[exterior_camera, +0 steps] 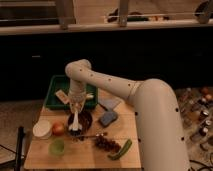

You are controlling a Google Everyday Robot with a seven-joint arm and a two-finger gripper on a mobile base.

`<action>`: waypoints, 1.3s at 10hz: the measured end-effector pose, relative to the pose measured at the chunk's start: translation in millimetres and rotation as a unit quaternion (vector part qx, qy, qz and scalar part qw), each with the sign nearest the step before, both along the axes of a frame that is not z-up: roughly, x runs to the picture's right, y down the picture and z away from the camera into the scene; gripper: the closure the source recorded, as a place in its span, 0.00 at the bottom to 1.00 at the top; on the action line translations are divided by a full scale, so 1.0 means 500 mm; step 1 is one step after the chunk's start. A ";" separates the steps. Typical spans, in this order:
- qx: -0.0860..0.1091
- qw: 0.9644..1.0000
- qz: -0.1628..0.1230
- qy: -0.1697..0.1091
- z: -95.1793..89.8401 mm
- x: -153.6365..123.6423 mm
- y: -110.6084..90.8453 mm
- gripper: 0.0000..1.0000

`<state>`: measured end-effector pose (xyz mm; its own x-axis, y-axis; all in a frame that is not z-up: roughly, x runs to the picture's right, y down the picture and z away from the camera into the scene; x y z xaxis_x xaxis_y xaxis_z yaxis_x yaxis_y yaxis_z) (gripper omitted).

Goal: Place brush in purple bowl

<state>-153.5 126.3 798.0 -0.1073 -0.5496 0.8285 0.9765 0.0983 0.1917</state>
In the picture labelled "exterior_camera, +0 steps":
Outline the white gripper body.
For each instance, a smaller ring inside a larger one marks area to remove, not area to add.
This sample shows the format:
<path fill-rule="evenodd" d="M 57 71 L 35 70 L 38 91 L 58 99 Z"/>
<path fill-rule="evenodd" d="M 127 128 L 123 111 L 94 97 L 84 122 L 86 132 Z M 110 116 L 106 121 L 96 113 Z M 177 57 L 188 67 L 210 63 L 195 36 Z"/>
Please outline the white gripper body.
<path fill-rule="evenodd" d="M 94 98 L 94 95 L 92 93 L 84 92 L 68 92 L 68 98 L 69 98 L 69 105 L 74 104 L 75 112 L 78 112 L 78 105 L 79 103 L 86 103 L 87 100 L 92 100 Z"/>

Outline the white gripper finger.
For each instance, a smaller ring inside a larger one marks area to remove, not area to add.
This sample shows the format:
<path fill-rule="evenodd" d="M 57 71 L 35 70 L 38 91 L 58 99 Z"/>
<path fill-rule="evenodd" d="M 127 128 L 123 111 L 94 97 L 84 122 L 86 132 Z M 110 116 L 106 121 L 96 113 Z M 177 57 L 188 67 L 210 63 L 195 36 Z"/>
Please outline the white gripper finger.
<path fill-rule="evenodd" d="M 78 105 L 78 113 L 81 113 L 81 112 L 83 111 L 83 109 L 84 109 L 84 104 L 85 104 L 85 103 L 79 103 L 79 105 Z"/>
<path fill-rule="evenodd" d="M 74 113 L 75 113 L 74 104 L 70 104 L 69 107 L 70 107 L 70 112 L 71 112 L 72 114 L 74 114 Z"/>

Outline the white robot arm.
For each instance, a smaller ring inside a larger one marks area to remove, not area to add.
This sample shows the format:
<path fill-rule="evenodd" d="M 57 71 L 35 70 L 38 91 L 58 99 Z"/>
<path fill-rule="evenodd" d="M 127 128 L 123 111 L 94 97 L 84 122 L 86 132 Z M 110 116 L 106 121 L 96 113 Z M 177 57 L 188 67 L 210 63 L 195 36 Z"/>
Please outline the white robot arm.
<path fill-rule="evenodd" d="M 140 162 L 144 171 L 190 171 L 186 140 L 176 95 L 160 79 L 144 81 L 95 72 L 86 59 L 65 66 L 72 104 L 85 101 L 88 84 L 125 100 L 137 113 Z"/>

